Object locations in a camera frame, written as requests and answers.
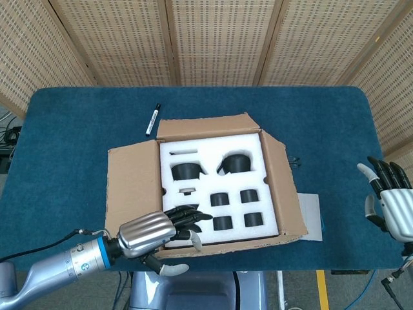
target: white piece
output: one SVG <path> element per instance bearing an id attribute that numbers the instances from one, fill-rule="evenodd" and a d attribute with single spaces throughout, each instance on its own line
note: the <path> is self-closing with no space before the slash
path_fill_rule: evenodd
<path id="1" fill-rule="evenodd" d="M 308 234 L 302 240 L 323 241 L 321 233 L 320 204 L 317 194 L 298 194 L 299 207 L 303 215 Z"/>
<path id="2" fill-rule="evenodd" d="M 212 220 L 197 222 L 196 225 L 202 230 L 198 235 L 203 244 L 278 235 L 270 189 L 264 182 L 267 173 L 258 134 L 162 143 L 160 152 L 161 181 L 166 191 L 163 196 L 164 211 L 179 205 L 197 204 L 199 211 L 213 217 L 231 216 L 233 228 L 222 231 L 214 230 Z M 233 154 L 247 155 L 251 161 L 251 171 L 219 175 L 217 169 L 221 162 Z M 197 163 L 205 174 L 200 174 L 199 179 L 174 181 L 171 169 L 181 163 Z M 185 196 L 183 189 L 191 189 L 191 195 Z M 255 189 L 259 201 L 241 203 L 240 192 L 247 189 Z M 212 207 L 210 195 L 219 192 L 228 193 L 230 204 Z M 254 212 L 261 213 L 263 225 L 245 227 L 244 214 Z M 165 246 L 190 244 L 190 241 L 177 240 Z"/>

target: floor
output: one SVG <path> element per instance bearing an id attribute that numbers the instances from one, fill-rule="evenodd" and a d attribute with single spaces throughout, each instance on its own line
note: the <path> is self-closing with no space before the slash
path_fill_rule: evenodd
<path id="1" fill-rule="evenodd" d="M 0 115 L 7 111 L 0 107 Z M 0 122 L 0 127 L 7 126 L 7 123 L 13 118 L 10 116 Z M 11 126 L 21 125 L 20 119 L 15 119 Z M 6 174 L 0 174 L 0 194 L 6 181 Z M 356 299 L 366 286 L 370 279 L 368 275 L 331 275 L 325 271 L 328 302 L 330 309 L 344 309 L 351 301 Z M 287 301 L 286 309 L 295 307 L 302 310 L 318 310 L 319 294 L 317 289 L 317 278 L 315 271 L 286 271 L 284 274 L 285 300 Z M 397 309 L 392 299 L 388 296 L 380 284 L 386 275 L 390 274 L 388 270 L 377 272 L 375 279 L 363 299 L 352 309 L 363 310 L 391 310 Z M 21 287 L 26 278 L 26 273 L 17 274 L 17 283 Z M 277 281 L 276 273 L 273 271 L 266 272 L 267 291 L 268 291 L 268 309 L 277 310 Z M 59 291 L 56 291 L 46 297 L 43 297 L 25 309 L 111 309 L 119 281 L 119 275 L 116 272 L 103 272 L 69 285 Z M 392 289 L 397 298 L 406 310 L 413 309 L 413 272 L 403 274 L 397 281 L 392 284 Z M 117 304 L 116 309 L 122 309 L 126 299 L 129 296 L 130 283 L 123 291 L 123 295 Z"/>

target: white paper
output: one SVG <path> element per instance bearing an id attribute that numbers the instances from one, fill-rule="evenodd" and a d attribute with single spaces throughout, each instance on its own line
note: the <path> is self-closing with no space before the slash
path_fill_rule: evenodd
<path id="1" fill-rule="evenodd" d="M 320 204 L 317 194 L 298 194 L 299 206 L 308 234 L 302 240 L 323 241 L 321 234 Z"/>

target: black cup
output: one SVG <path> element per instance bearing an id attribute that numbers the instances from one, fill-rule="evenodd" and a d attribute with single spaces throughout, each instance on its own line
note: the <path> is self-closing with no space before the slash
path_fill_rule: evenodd
<path id="1" fill-rule="evenodd" d="M 258 201 L 258 194 L 255 189 L 246 189 L 245 191 L 241 191 L 240 195 L 242 203 Z"/>
<path id="2" fill-rule="evenodd" d="M 260 212 L 244 214 L 245 227 L 263 225 L 263 217 Z"/>
<path id="3" fill-rule="evenodd" d="M 197 163 L 181 163 L 172 167 L 172 177 L 175 181 L 199 179 L 202 168 Z"/>
<path id="4" fill-rule="evenodd" d="M 238 173 L 251 171 L 251 161 L 247 155 L 234 154 L 230 155 L 222 161 L 221 164 L 224 173 Z"/>
<path id="5" fill-rule="evenodd" d="M 232 220 L 230 216 L 218 216 L 213 219 L 215 231 L 225 231 L 232 228 Z"/>
<path id="6" fill-rule="evenodd" d="M 215 207 L 217 205 L 229 205 L 230 200 L 228 199 L 228 194 L 225 192 L 217 192 L 216 194 L 212 194 L 210 196 L 211 199 L 211 207 Z"/>

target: robotic hand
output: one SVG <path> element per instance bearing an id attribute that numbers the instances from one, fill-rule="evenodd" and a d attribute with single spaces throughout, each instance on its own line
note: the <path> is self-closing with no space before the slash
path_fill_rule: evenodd
<path id="1" fill-rule="evenodd" d="M 397 241 L 404 243 L 402 256 L 413 254 L 413 189 L 405 171 L 396 163 L 390 164 L 368 157 L 374 172 L 359 163 L 357 168 L 368 178 L 379 199 L 384 218 L 374 209 L 374 196 L 369 195 L 365 202 L 366 218 L 383 232 L 389 232 Z"/>
<path id="2" fill-rule="evenodd" d="M 69 251 L 35 263 L 29 270 L 26 282 L 17 292 L 15 267 L 9 258 L 32 253 L 28 251 L 0 259 L 0 310 L 20 309 L 29 302 L 80 278 L 110 268 L 117 258 L 139 258 L 142 264 L 163 276 L 175 276 L 189 269 L 186 264 L 169 266 L 161 263 L 153 254 L 163 244 L 171 240 L 191 240 L 194 247 L 202 248 L 199 236 L 191 229 L 194 223 L 210 220 L 212 216 L 197 211 L 192 205 L 183 205 L 166 212 L 153 212 L 131 222 L 122 224 L 117 238 L 107 233 L 104 237 L 80 243 Z M 85 229 L 76 233 L 92 234 Z"/>

